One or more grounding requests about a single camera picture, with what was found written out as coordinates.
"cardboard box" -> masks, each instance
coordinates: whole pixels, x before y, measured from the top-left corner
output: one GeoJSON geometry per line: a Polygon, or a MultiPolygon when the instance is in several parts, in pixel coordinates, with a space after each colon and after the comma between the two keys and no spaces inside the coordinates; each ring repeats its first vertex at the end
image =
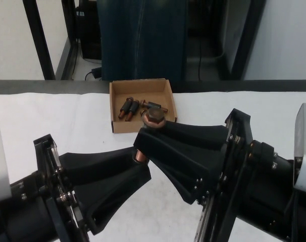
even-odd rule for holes
{"type": "Polygon", "coordinates": [[[173,94],[169,80],[166,79],[145,79],[131,81],[113,81],[110,83],[110,105],[111,121],[113,133],[131,133],[138,132],[143,126],[139,112],[140,107],[130,122],[125,122],[125,118],[119,119],[120,109],[127,97],[133,97],[134,100],[143,100],[154,102],[167,108],[169,111],[165,114],[166,120],[177,121],[177,111],[174,104],[173,94]]]}

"hex bolt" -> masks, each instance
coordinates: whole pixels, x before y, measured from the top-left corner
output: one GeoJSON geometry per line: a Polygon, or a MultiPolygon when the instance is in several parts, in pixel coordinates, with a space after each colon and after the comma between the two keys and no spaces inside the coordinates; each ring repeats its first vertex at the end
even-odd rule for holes
{"type": "Polygon", "coordinates": [[[152,107],[145,112],[145,115],[142,116],[142,120],[147,127],[153,129],[162,128],[166,124],[163,111],[156,107],[152,107]]]}
{"type": "Polygon", "coordinates": [[[138,100],[134,100],[132,105],[131,105],[131,107],[129,108],[129,113],[128,113],[128,115],[126,117],[126,120],[125,120],[126,122],[131,121],[133,115],[136,114],[138,108],[139,108],[139,101],[138,100]]]}
{"type": "Polygon", "coordinates": [[[120,110],[120,114],[118,115],[119,119],[122,119],[125,116],[125,114],[128,113],[129,108],[131,107],[132,103],[133,103],[133,98],[132,97],[126,98],[126,102],[122,106],[122,108],[120,110]]]}
{"type": "Polygon", "coordinates": [[[140,102],[141,107],[146,107],[147,109],[150,109],[152,107],[160,108],[164,113],[167,113],[169,110],[167,108],[162,107],[160,104],[154,103],[154,102],[145,102],[145,100],[141,100],[140,102]]]}

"white tablecloth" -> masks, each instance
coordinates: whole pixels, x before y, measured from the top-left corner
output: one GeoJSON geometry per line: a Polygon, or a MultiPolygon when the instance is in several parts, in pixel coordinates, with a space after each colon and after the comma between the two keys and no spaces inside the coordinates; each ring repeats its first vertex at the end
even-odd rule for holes
{"type": "MultiPolygon", "coordinates": [[[[253,138],[293,157],[294,121],[306,93],[174,94],[178,122],[221,125],[233,108],[251,115],[253,138]]],[[[96,153],[129,147],[136,133],[112,134],[107,94],[0,95],[0,127],[13,183],[36,167],[33,140],[54,138],[59,154],[96,153]]],[[[117,211],[91,241],[193,241],[202,207],[184,203],[171,182],[149,164],[152,180],[117,211]]],[[[230,242],[278,241],[237,219],[230,242]]]]}

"dark curtain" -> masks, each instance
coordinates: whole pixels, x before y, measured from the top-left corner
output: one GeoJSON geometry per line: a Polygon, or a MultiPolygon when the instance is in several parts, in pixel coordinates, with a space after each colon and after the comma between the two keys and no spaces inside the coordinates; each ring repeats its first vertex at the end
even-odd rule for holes
{"type": "Polygon", "coordinates": [[[97,0],[103,80],[183,81],[188,0],[97,0]]]}

